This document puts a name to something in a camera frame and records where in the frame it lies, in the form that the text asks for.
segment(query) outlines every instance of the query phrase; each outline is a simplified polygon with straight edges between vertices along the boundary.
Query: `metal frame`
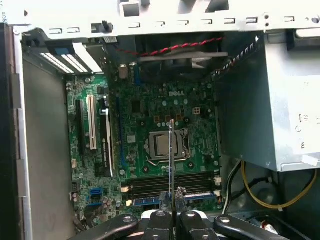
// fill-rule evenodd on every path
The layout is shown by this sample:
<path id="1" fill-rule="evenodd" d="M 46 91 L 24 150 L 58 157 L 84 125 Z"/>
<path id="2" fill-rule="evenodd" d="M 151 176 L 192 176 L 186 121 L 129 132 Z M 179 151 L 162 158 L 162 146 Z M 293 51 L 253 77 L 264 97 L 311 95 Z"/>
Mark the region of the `metal frame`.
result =
<path id="1" fill-rule="evenodd" d="M 34 27 L 43 30 L 50 40 L 103 38 L 132 35 L 197 33 L 197 32 L 254 32 L 279 29 L 310 29 L 320 28 L 320 23 L 313 22 L 319 19 L 317 14 L 306 13 L 272 13 L 253 12 L 246 15 L 232 11 L 216 11 L 203 14 L 176 14 L 173 16 L 153 17 L 110 17 L 96 16 L 94 20 L 83 22 L 80 19 L 71 19 L 68 22 L 55 24 L 38 24 Z M 112 23 L 111 33 L 92 33 L 91 24 L 108 21 Z"/>

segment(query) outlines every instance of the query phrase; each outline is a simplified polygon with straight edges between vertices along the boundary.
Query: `cable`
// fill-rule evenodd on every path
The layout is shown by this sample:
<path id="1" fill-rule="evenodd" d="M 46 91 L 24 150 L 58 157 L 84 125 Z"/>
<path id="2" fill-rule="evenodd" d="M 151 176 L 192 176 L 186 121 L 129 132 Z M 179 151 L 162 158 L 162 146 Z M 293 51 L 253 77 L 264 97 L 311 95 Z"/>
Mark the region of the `cable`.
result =
<path id="1" fill-rule="evenodd" d="M 155 55 L 158 55 L 158 54 L 163 54 L 165 52 L 172 51 L 172 50 L 175 50 L 175 49 L 182 49 L 182 48 L 186 48 L 186 47 L 203 46 L 205 44 L 208 44 L 208 43 L 211 43 L 211 42 L 218 42 L 218 41 L 221 41 L 223 39 L 224 39 L 224 37 L 217 37 L 217 38 L 214 37 L 214 38 L 207 39 L 207 40 L 200 41 L 200 42 L 183 43 L 183 44 L 178 44 L 178 45 L 174 45 L 174 46 L 165 47 L 163 49 L 156 50 L 156 51 L 153 51 L 153 52 L 145 52 L 145 53 L 139 53 L 139 52 L 130 51 L 130 50 L 126 50 L 126 49 L 121 49 L 121 48 L 117 48 L 117 47 L 115 47 L 115 49 L 118 52 L 123 52 L 123 53 L 126 53 L 126 54 L 131 54 L 131 55 L 135 55 L 135 56 L 139 56 L 139 57 L 147 57 L 147 56 L 155 56 Z"/>
<path id="2" fill-rule="evenodd" d="M 229 207 L 229 196 L 231 195 L 231 185 L 232 185 L 232 181 L 236 175 L 236 173 L 238 172 L 238 170 L 241 167 L 241 160 L 237 161 L 237 163 L 235 164 L 234 168 L 231 170 L 228 179 L 227 179 L 227 184 L 226 184 L 226 198 L 225 198 L 225 204 L 222 210 L 222 214 L 225 214 L 225 212 L 227 211 L 228 207 Z"/>
<path id="3" fill-rule="evenodd" d="M 248 185 L 249 185 L 249 188 L 252 188 L 258 183 L 262 183 L 262 182 L 269 183 L 269 179 L 267 177 L 255 178 Z M 246 193 L 246 188 L 244 187 L 241 191 L 239 191 L 237 194 L 232 196 L 231 201 L 236 200 L 237 198 L 241 197 L 241 195 L 245 193 Z"/>
<path id="4" fill-rule="evenodd" d="M 253 200 L 255 200 L 258 204 L 260 204 L 261 206 L 268 208 L 268 209 L 284 209 L 284 208 L 287 208 L 287 207 L 293 205 L 294 203 L 299 201 L 304 195 L 306 195 L 306 193 L 311 189 L 312 185 L 316 181 L 318 170 L 317 169 L 314 170 L 313 179 L 311 180 L 310 184 L 299 195 L 297 195 L 291 201 L 288 201 L 287 203 L 281 204 L 281 205 L 267 204 L 267 203 L 259 200 L 256 196 L 253 195 L 253 193 L 249 187 L 249 184 L 248 184 L 248 180 L 247 180 L 247 176 L 246 176 L 246 162 L 244 162 L 244 161 L 242 161 L 242 164 L 241 164 L 241 172 L 242 172 L 244 186 L 245 186 L 246 190 L 248 191 L 248 193 L 250 194 L 250 196 L 253 198 Z"/>

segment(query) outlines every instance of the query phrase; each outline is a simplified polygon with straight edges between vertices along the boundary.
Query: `motherboard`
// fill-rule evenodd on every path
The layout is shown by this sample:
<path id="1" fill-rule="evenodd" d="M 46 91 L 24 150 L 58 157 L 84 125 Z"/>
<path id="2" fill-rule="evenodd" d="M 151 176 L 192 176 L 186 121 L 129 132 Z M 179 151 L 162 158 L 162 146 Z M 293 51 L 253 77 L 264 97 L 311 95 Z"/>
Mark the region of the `motherboard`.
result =
<path id="1" fill-rule="evenodd" d="M 70 76 L 66 81 L 77 218 L 89 228 L 116 215 L 157 209 L 169 190 L 169 122 L 174 120 L 175 187 L 188 209 L 221 209 L 221 177 L 210 77 L 201 82 L 141 83 L 128 76 Z"/>

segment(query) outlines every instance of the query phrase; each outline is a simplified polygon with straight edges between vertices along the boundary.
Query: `blue pcie slot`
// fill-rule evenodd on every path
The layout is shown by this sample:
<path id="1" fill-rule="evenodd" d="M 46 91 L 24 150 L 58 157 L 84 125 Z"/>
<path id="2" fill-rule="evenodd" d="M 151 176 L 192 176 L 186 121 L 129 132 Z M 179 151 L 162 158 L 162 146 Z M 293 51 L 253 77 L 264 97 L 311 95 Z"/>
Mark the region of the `blue pcie slot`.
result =
<path id="1" fill-rule="evenodd" d="M 122 124 L 121 124 L 121 112 L 120 112 L 120 98 L 116 97 L 115 99 L 115 108 L 118 113 L 118 126 L 119 126 L 119 140 L 121 143 L 120 146 L 120 158 L 122 167 L 126 167 L 125 154 L 124 154 L 124 145 L 123 145 L 123 135 L 122 135 Z"/>
<path id="2" fill-rule="evenodd" d="M 102 202 L 94 202 L 94 203 L 89 203 L 87 206 L 99 206 L 102 205 Z"/>

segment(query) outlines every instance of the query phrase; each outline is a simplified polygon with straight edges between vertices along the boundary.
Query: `black ram slot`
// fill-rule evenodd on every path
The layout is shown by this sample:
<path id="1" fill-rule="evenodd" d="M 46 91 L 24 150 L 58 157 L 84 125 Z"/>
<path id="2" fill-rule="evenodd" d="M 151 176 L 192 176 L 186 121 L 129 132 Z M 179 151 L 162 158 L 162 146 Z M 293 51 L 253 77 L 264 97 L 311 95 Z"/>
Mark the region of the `black ram slot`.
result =
<path id="1" fill-rule="evenodd" d="M 111 138 L 108 137 L 108 126 L 110 127 L 110 120 L 108 114 L 100 114 L 100 138 L 101 138 L 101 155 L 102 167 L 104 177 L 113 177 L 112 159 L 110 159 L 109 145 L 111 145 Z"/>
<path id="2" fill-rule="evenodd" d="M 82 100 L 75 100 L 76 131 L 78 135 L 79 155 L 84 156 L 86 152 L 85 127 L 84 127 L 84 103 Z"/>
<path id="3" fill-rule="evenodd" d="M 210 172 L 176 176 L 174 185 L 184 187 L 188 194 L 206 193 L 214 190 L 213 175 Z M 132 199 L 158 197 L 168 191 L 167 176 L 135 179 L 129 182 Z"/>

